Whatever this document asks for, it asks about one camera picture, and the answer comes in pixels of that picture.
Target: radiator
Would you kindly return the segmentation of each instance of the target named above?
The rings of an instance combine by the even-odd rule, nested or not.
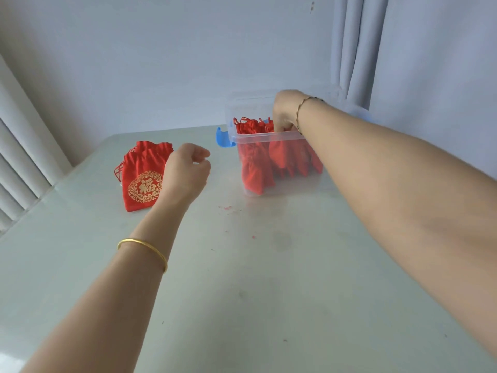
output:
[[[0,56],[0,233],[71,164]]]

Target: table surface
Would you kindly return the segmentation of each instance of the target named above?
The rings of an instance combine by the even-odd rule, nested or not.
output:
[[[497,371],[337,190],[246,197],[237,150],[217,147],[215,131],[113,136],[0,237],[1,372],[19,371],[146,213],[125,211],[113,173],[137,140],[203,145],[212,171],[136,372]]]

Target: clear plastic container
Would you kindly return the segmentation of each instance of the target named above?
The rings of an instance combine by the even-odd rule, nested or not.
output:
[[[277,90],[234,93],[226,106],[229,140],[236,143],[245,194],[259,196],[292,192],[329,190],[333,181],[322,167],[311,146],[298,131],[238,134],[233,118],[272,117]],[[313,87],[304,92],[325,100],[333,106],[368,119],[368,112],[347,103],[340,87]]]

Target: gold bangle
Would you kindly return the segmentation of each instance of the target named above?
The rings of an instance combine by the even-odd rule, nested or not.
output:
[[[151,244],[149,244],[147,242],[140,241],[140,240],[135,240],[133,238],[125,238],[125,239],[123,239],[121,242],[119,242],[117,244],[117,250],[119,250],[119,248],[121,247],[121,245],[123,243],[125,243],[125,242],[135,242],[137,244],[140,244],[140,245],[148,247],[150,250],[152,250],[153,252],[155,252],[163,260],[163,262],[164,262],[164,273],[167,271],[167,259],[165,258],[164,255],[162,255],[162,253],[159,250],[157,250]]]
[[[307,97],[305,100],[303,100],[300,105],[299,105],[299,108],[297,109],[297,119],[295,120],[295,126],[297,127],[297,131],[299,131],[300,134],[302,134],[302,132],[300,132],[300,124],[299,124],[299,111],[300,111],[300,108],[302,107],[302,105],[304,104],[304,102],[308,99],[319,99],[320,101],[322,102],[325,102],[324,100],[322,100],[321,98],[318,98],[318,97]]]

